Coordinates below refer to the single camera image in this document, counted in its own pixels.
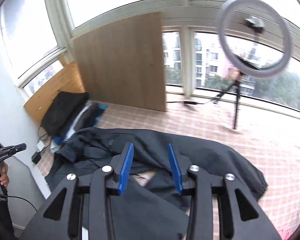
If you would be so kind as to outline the person's left hand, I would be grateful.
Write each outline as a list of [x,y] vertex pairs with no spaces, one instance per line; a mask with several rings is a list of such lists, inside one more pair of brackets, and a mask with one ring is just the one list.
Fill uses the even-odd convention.
[[8,166],[5,162],[2,162],[0,164],[1,164],[1,166],[0,166],[0,185],[7,187],[7,185],[10,182],[9,177],[7,175]]

